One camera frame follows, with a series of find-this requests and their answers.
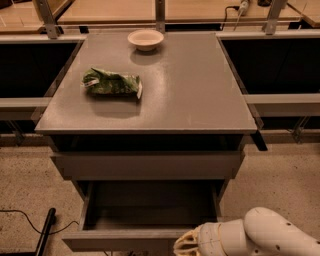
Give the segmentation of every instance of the metal bracket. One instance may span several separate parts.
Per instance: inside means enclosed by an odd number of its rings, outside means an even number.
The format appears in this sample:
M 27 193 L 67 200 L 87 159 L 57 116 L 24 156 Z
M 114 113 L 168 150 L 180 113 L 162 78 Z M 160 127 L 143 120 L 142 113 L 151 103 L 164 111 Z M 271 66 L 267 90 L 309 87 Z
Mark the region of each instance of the metal bracket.
M 273 0 L 267 18 L 267 23 L 262 27 L 266 35 L 273 35 L 277 28 L 277 22 L 281 9 L 286 6 L 288 0 Z
M 57 27 L 57 22 L 52 16 L 52 12 L 47 0 L 35 0 L 41 17 L 43 19 L 44 25 L 47 30 L 48 37 L 50 39 L 57 39 L 60 35 L 60 32 Z
M 297 124 L 294 126 L 292 136 L 295 142 L 302 143 L 301 135 L 304 130 L 304 127 L 306 126 L 309 120 L 310 120 L 310 116 L 301 117 L 297 122 Z
M 20 126 L 15 121 L 5 121 L 5 123 L 10 127 L 12 133 L 16 137 L 16 144 L 20 146 L 24 140 L 23 132 Z
M 165 33 L 165 17 L 166 17 L 166 2 L 165 0 L 155 0 L 156 4 L 156 29 L 161 32 Z

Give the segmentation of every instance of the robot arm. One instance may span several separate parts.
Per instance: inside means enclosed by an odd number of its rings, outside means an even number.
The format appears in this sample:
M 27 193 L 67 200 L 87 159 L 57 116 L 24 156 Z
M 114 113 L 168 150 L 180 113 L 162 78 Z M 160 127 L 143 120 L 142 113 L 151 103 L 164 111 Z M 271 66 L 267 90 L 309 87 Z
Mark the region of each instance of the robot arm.
M 320 242 L 278 213 L 257 207 L 244 220 L 205 223 L 180 237 L 177 256 L 319 256 Z

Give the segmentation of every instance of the bowl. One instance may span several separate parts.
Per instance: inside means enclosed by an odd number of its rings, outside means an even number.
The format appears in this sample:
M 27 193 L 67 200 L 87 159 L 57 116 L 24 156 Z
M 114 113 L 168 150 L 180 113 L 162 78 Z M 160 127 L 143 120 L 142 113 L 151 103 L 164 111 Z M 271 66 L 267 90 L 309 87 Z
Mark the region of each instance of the bowl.
M 128 41 L 140 51 L 152 51 L 164 39 L 162 33 L 153 29 L 141 29 L 129 34 Z

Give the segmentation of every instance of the green snack bag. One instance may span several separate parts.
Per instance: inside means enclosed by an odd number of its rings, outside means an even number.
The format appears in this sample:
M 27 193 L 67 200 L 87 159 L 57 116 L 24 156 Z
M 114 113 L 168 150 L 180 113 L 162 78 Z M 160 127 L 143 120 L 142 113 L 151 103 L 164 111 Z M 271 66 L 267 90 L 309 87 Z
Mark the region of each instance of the green snack bag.
M 139 76 L 120 75 L 97 68 L 91 68 L 86 71 L 82 84 L 93 94 L 136 95 L 140 99 L 142 93 L 142 84 Z

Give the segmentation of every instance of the wooden table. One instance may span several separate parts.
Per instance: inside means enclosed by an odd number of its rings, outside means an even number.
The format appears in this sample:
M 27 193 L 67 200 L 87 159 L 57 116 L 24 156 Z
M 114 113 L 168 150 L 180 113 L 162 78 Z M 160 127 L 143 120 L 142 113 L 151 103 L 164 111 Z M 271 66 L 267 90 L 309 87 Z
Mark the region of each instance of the wooden table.
M 56 19 L 72 0 L 48 0 Z M 35 0 L 0 9 L 0 34 L 39 34 L 44 29 Z
M 166 21 L 178 22 L 222 22 L 225 7 L 239 5 L 239 0 L 171 0 L 166 1 Z M 257 0 L 241 21 L 263 21 L 267 18 L 269 7 L 260 7 Z M 236 20 L 237 11 L 228 11 L 228 21 Z M 299 14 L 291 8 L 285 8 L 281 20 L 299 19 Z M 114 23 L 148 23 L 155 20 L 154 0 L 76 0 L 59 18 L 58 23 L 68 24 L 114 24 Z
M 302 15 L 302 18 L 313 28 L 320 27 L 319 0 L 289 0 L 288 4 Z
M 39 33 L 42 27 L 33 2 L 13 4 L 0 10 L 0 34 Z

